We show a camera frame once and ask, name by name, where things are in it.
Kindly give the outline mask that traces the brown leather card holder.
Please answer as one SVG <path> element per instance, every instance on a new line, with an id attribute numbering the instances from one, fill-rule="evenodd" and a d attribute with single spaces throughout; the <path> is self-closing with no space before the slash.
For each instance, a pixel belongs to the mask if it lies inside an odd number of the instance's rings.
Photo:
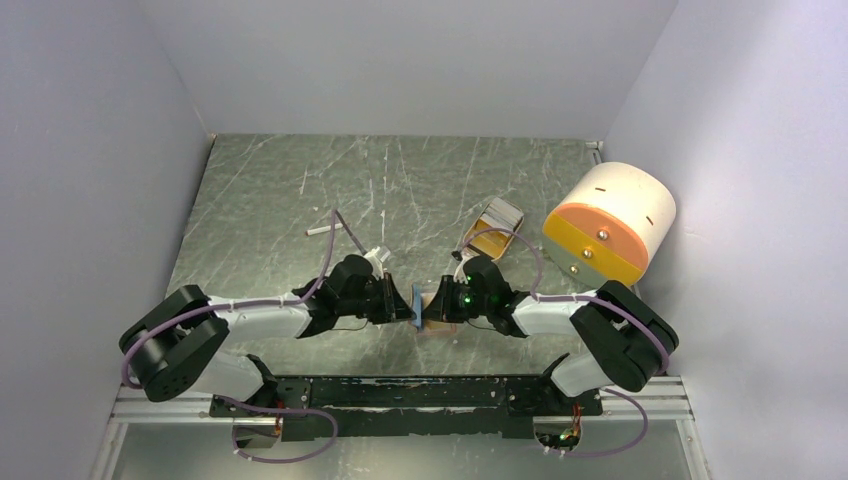
<path id="1" fill-rule="evenodd" d="M 434 302 L 437 287 L 434 284 L 412 285 L 412 312 L 410 320 L 420 336 L 448 337 L 457 333 L 457 325 L 439 320 L 430 307 Z"/>

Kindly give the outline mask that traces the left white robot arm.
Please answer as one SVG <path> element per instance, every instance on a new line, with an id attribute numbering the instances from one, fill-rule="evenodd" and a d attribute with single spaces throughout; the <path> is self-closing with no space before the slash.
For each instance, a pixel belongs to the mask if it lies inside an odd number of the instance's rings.
<path id="1" fill-rule="evenodd" d="M 269 338 L 306 339 L 333 330 L 343 317 L 381 325 L 416 314 L 378 257 L 348 255 L 299 289 L 276 297 L 232 299 L 179 288 L 120 337 L 123 384 L 151 402 L 186 392 L 237 401 L 261 416 L 278 403 L 279 382 L 255 354 L 235 344 Z"/>

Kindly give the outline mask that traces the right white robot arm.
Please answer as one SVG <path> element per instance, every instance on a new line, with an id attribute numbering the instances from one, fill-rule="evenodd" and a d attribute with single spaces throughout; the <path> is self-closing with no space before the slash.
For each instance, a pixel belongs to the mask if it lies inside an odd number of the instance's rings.
<path id="1" fill-rule="evenodd" d="M 554 361 L 543 373 L 542 406 L 562 414 L 578 396 L 615 385 L 641 391 L 666 371 L 679 346 L 674 329 L 629 287 L 608 280 L 580 294 L 532 295 L 513 289 L 498 266 L 485 256 L 463 266 L 463 279 L 447 275 L 423 303 L 424 320 L 466 323 L 483 318 L 500 334 L 574 336 L 583 352 Z"/>

